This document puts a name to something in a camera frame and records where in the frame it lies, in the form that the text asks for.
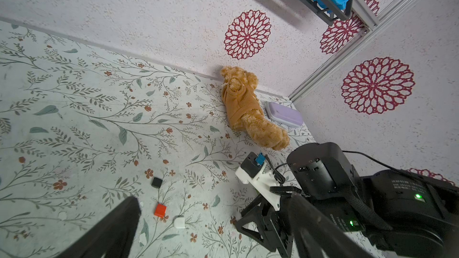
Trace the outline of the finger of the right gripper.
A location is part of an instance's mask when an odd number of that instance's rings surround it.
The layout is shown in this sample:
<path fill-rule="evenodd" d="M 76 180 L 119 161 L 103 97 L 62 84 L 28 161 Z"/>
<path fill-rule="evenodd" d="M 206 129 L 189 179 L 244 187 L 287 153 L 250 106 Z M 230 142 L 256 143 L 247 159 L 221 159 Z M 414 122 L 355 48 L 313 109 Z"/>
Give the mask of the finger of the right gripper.
<path fill-rule="evenodd" d="M 263 217 L 264 247 L 270 252 L 278 252 L 282 258 L 292 256 L 294 238 L 278 212 L 270 210 Z"/>
<path fill-rule="evenodd" d="M 270 210 L 272 205 L 258 195 L 242 212 L 235 227 L 239 233 L 246 235 L 266 249 L 272 249 L 269 232 Z"/>

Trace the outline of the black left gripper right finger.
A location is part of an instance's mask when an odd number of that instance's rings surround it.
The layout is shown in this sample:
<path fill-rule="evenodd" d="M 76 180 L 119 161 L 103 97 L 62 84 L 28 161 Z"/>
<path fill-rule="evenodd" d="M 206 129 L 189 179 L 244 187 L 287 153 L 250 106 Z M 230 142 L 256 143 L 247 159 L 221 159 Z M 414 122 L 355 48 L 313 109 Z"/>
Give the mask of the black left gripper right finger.
<path fill-rule="evenodd" d="M 288 219 L 300 258 L 370 258 L 303 196 L 293 194 Z"/>

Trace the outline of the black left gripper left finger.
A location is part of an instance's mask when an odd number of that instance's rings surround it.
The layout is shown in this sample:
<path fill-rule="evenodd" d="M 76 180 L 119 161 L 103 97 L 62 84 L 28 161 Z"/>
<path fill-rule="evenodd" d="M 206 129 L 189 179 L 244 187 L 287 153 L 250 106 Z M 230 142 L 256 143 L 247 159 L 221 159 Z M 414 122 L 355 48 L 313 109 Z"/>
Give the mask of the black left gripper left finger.
<path fill-rule="evenodd" d="M 58 257 L 127 258 L 140 217 L 138 199 L 128 197 Z"/>

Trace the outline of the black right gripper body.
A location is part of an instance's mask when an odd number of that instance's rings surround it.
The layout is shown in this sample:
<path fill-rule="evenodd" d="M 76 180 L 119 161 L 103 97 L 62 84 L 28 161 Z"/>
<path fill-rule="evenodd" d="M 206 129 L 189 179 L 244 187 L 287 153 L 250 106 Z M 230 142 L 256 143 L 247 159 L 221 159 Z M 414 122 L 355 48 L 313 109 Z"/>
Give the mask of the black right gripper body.
<path fill-rule="evenodd" d="M 362 180 L 341 148 L 332 142 L 308 143 L 291 152 L 286 164 L 307 200 L 343 232 L 363 232 L 366 222 L 356 205 L 363 203 Z"/>

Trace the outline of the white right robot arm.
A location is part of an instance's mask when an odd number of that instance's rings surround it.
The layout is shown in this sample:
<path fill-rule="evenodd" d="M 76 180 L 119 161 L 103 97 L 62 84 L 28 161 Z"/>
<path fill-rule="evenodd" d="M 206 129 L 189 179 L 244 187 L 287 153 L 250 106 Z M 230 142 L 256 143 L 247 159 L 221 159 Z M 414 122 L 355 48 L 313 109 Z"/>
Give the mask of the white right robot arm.
<path fill-rule="evenodd" d="M 287 158 L 298 182 L 263 154 L 250 153 L 237 169 L 258 196 L 241 212 L 239 233 L 283 258 L 366 258 L 349 238 L 359 232 L 381 251 L 408 258 L 459 255 L 459 189 L 438 179 L 385 166 L 359 176 L 337 144 L 309 143 Z"/>

